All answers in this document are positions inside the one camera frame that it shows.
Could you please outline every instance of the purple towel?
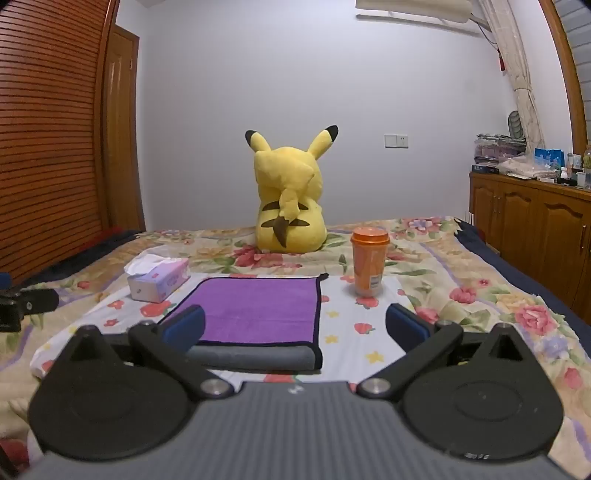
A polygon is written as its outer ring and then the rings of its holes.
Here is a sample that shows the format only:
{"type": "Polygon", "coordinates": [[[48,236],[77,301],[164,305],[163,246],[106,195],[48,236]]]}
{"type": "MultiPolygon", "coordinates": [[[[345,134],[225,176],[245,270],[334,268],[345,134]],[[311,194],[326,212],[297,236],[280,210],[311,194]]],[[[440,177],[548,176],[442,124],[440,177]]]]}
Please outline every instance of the purple towel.
{"type": "Polygon", "coordinates": [[[201,305],[206,327],[199,345],[314,345],[318,349],[324,278],[208,278],[171,315],[201,305]]]}

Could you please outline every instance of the light switch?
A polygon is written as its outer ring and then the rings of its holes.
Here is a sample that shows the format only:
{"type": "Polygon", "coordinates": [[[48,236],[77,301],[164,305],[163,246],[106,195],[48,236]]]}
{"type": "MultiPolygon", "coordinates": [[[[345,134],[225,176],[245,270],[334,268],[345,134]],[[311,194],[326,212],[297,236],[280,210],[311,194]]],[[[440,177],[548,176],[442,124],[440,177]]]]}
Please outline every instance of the light switch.
{"type": "Polygon", "coordinates": [[[398,148],[398,137],[396,135],[384,135],[384,147],[398,148]]]}
{"type": "Polygon", "coordinates": [[[408,135],[396,135],[396,139],[398,148],[408,148],[408,135]]]}

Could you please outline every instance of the tissue box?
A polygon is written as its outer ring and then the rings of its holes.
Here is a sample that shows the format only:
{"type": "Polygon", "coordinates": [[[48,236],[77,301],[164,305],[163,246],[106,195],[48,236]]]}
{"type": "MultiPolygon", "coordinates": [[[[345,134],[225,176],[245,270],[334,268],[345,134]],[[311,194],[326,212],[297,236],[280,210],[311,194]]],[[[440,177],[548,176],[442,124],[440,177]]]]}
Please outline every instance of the tissue box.
{"type": "Polygon", "coordinates": [[[162,303],[166,297],[189,279],[189,259],[165,263],[144,275],[128,278],[131,298],[139,301],[162,303]]]}

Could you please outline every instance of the dark blue blanket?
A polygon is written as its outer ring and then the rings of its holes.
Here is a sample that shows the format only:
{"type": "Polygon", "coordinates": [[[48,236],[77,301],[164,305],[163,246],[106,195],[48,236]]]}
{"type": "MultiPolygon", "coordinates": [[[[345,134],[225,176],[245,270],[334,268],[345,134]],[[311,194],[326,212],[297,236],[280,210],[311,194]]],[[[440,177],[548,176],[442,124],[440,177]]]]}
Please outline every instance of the dark blue blanket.
{"type": "Polygon", "coordinates": [[[532,295],[539,295],[544,299],[550,309],[560,315],[564,315],[574,332],[579,336],[583,349],[590,355],[591,352],[591,326],[587,325],[577,315],[559,300],[550,290],[537,283],[532,278],[509,265],[499,255],[494,253],[478,237],[476,228],[469,223],[459,221],[462,230],[456,233],[456,238],[471,252],[481,257],[486,263],[495,267],[512,285],[532,295]]]}
{"type": "Polygon", "coordinates": [[[110,254],[115,248],[131,242],[135,239],[135,235],[139,233],[139,230],[127,230],[121,233],[116,233],[112,237],[104,240],[103,242],[96,244],[93,247],[87,248],[79,254],[72,255],[61,262],[58,262],[42,272],[26,279],[21,283],[20,287],[28,287],[41,282],[63,280],[69,276],[78,273],[83,268],[93,264],[98,259],[103,258],[105,255],[110,254]]]}

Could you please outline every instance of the black clamp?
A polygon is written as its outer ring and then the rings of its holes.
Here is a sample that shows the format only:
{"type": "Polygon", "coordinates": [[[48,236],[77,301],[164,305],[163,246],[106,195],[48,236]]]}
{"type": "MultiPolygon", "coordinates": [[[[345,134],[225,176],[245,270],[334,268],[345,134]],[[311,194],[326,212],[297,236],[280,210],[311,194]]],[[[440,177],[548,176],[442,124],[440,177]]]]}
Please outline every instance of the black clamp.
{"type": "Polygon", "coordinates": [[[0,290],[0,332],[20,332],[25,315],[52,312],[59,302],[52,288],[0,290]]]}

